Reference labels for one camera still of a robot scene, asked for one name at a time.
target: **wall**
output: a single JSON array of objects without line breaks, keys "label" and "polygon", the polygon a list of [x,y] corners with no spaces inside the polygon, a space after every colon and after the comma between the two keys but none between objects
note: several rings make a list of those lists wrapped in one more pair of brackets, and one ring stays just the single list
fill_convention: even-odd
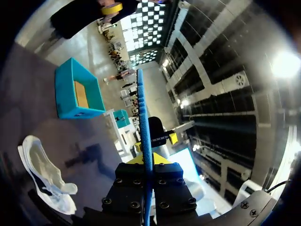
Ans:
[{"label": "wall", "polygon": [[149,62],[134,69],[143,69],[144,88],[149,116],[157,116],[161,119],[166,129],[178,126],[178,120],[174,107],[166,90],[166,80],[156,62]]}]

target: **yellow part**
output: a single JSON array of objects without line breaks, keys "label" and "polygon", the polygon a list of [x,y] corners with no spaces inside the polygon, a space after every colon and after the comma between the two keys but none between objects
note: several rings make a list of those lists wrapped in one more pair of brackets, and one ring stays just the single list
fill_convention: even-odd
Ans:
[{"label": "yellow part", "polygon": [[103,15],[109,15],[113,13],[118,13],[122,10],[122,4],[120,2],[116,2],[115,4],[111,6],[106,6],[102,8]]},{"label": "yellow part", "polygon": [[141,142],[136,143],[135,147],[137,152],[141,152]]},{"label": "yellow part", "polygon": [[169,137],[172,145],[178,142],[178,137],[176,133],[169,134]]},{"label": "yellow part", "polygon": [[[155,165],[160,164],[160,163],[171,164],[170,161],[163,158],[161,155],[158,155],[157,153],[153,153],[153,156],[154,156]],[[142,153],[140,153],[137,157],[135,157],[132,160],[127,162],[127,164],[135,164],[135,163],[143,165],[143,155],[142,155]]]},{"label": "yellow part", "polygon": [[85,87],[77,81],[74,81],[77,105],[79,107],[89,108]]}]

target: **blue padding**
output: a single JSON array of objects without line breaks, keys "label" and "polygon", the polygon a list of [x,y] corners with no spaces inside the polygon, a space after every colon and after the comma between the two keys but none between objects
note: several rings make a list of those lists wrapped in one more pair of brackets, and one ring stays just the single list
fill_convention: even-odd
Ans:
[{"label": "blue padding", "polygon": [[141,132],[141,145],[145,165],[146,185],[145,185],[145,213],[144,225],[150,225],[150,211],[151,211],[151,197],[152,197],[152,153],[151,153],[151,135],[149,120],[147,115],[147,108],[145,103],[144,86],[143,86],[143,73],[138,70],[137,75],[138,84],[138,100],[139,100],[139,116],[140,116],[140,132]]}]

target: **yellow tape roll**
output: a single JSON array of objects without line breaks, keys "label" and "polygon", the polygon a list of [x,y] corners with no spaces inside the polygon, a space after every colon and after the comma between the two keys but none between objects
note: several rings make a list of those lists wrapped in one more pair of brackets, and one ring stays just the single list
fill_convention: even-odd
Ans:
[{"label": "yellow tape roll", "polygon": [[122,10],[122,4],[120,2],[116,2],[113,5],[106,6],[102,8],[103,15],[109,15],[113,13],[118,13]]}]

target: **black cable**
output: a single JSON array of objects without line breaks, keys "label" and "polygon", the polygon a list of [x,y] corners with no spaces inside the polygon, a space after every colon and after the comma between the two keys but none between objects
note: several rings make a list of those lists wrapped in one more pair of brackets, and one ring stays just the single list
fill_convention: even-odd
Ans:
[{"label": "black cable", "polygon": [[274,187],[270,188],[269,190],[267,190],[267,193],[270,193],[271,191],[273,191],[274,189],[278,188],[279,186],[281,185],[284,185],[286,184],[287,182],[290,182],[291,180],[285,180],[285,181],[282,181],[281,183],[275,185]]}]

